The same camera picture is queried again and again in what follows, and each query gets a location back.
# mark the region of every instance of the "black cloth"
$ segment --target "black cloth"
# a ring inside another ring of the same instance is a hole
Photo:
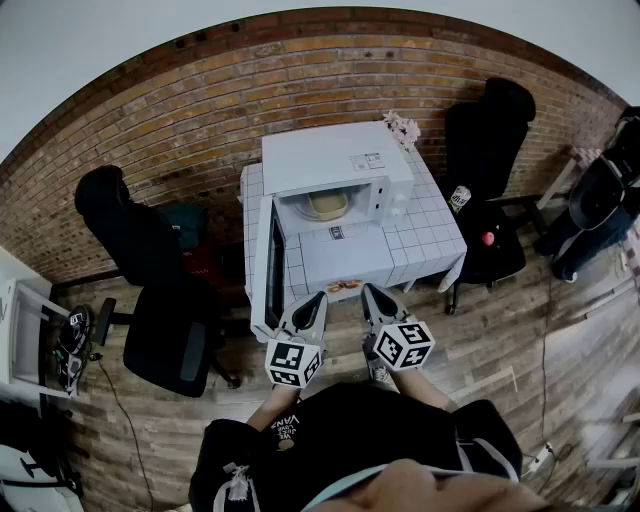
[[[231,478],[222,468],[233,462],[250,467],[261,510],[300,511],[340,478],[398,459],[462,470],[456,439],[476,437],[520,474],[518,444],[489,401],[451,414],[393,391],[336,384],[294,405],[263,432],[235,421],[211,423],[189,498],[194,512],[210,512],[218,489]],[[283,442],[293,445],[282,450]],[[506,476],[485,451],[468,456],[474,471]],[[250,501],[233,507],[252,509]]]
[[[622,200],[622,207],[634,219],[638,215],[640,215],[640,188],[627,187],[627,189],[624,192],[624,199]]]

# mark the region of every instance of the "white flowers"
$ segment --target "white flowers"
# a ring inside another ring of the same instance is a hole
[[[400,117],[393,110],[389,110],[384,116],[384,122],[391,130],[395,139],[402,144],[405,149],[409,149],[409,144],[413,144],[420,136],[418,123],[413,119]]]

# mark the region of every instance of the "cable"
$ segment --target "cable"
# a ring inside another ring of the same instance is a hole
[[[547,438],[544,435],[544,420],[547,412],[547,367],[546,367],[547,335],[549,333],[549,319],[551,318],[551,283],[553,282],[553,277],[554,277],[553,273],[551,273],[551,275],[549,276],[549,283],[548,283],[548,290],[547,290],[548,298],[547,298],[547,312],[546,312],[545,322],[544,322],[544,336],[542,337],[542,419],[540,421],[540,437],[542,437],[542,442],[544,443],[544,445],[545,446],[548,445],[549,447],[549,453],[553,458],[553,465],[551,466],[551,471],[549,471],[549,474],[547,475],[546,480],[538,489],[538,494],[540,494],[543,491],[543,489],[547,486],[547,484],[551,480],[551,477],[553,476],[553,472],[556,469],[556,464],[558,462],[562,462],[563,460],[566,460],[567,457],[569,457],[569,455],[571,455],[571,452],[573,451],[573,445],[567,443],[562,446],[562,448],[558,452],[558,455],[556,456],[555,452],[553,451],[553,448],[551,448],[551,444],[547,441]]]
[[[140,456],[140,446],[138,445],[138,436],[136,436],[136,431],[133,428],[133,423],[131,422],[131,418],[129,417],[129,414],[127,413],[127,411],[124,410],[124,407],[122,407],[120,400],[118,400],[118,394],[116,393],[116,388],[113,386],[113,382],[111,382],[111,378],[109,377],[107,370],[105,370],[104,366],[102,366],[100,359],[102,359],[101,354],[91,354],[91,360],[98,361],[98,365],[100,366],[100,369],[102,370],[102,372],[104,373],[104,376],[109,381],[109,385],[111,386],[111,391],[113,391],[113,398],[116,399],[116,403],[118,404],[118,407],[120,407],[120,410],[124,413],[124,415],[127,417],[127,420],[129,421],[129,426],[131,427],[131,432],[133,433],[133,440],[136,443],[136,452],[138,453],[138,461],[140,462],[140,468],[142,468],[142,476],[144,476],[144,481],[147,484],[147,493],[149,493],[149,502],[151,503],[151,512],[153,512],[153,495],[151,494],[151,486],[149,485],[149,480],[147,479],[147,473],[144,470],[144,464],[142,463],[142,457]]]

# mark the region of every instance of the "jeans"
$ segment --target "jeans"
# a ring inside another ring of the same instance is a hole
[[[607,247],[620,242],[631,229],[635,218],[624,208],[619,207],[600,226],[591,231],[583,231],[571,219],[569,210],[565,210],[551,226],[549,231],[533,244],[534,249],[543,256],[555,256],[562,244],[577,235],[565,253],[553,262],[551,270],[558,279],[569,280],[574,272]]]

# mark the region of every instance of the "teal bag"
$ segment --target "teal bag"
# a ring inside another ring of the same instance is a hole
[[[178,203],[158,208],[176,230],[180,248],[192,250],[200,245],[207,228],[207,210],[197,204]]]

